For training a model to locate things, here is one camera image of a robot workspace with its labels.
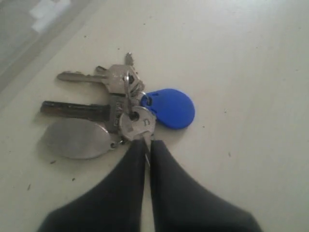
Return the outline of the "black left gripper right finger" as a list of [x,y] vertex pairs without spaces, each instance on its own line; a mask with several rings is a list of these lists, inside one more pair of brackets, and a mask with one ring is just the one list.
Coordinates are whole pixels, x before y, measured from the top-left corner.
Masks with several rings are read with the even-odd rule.
[[260,232],[253,215],[193,179],[162,140],[151,145],[150,186],[157,232]]

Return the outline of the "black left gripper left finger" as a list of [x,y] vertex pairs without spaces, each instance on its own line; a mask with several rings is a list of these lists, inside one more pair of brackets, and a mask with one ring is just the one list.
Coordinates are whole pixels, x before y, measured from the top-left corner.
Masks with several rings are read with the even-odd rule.
[[40,232],[139,232],[146,145],[134,140],[115,168],[90,191],[45,218]]

